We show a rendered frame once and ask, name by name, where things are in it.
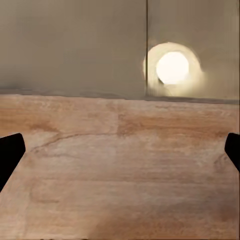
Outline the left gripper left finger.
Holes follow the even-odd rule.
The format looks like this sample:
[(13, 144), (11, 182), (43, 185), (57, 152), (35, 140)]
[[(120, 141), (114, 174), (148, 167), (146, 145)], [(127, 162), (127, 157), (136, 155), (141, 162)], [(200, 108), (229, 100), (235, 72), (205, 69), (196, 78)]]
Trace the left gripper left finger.
[(26, 151), (21, 133), (0, 138), (0, 192)]

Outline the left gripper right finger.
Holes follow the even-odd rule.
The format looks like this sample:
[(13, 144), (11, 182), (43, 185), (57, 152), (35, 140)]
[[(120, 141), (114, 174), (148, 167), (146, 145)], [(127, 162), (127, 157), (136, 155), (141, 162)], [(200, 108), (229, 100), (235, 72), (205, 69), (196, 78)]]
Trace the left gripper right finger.
[(225, 152), (240, 172), (240, 135), (234, 133), (228, 134)]

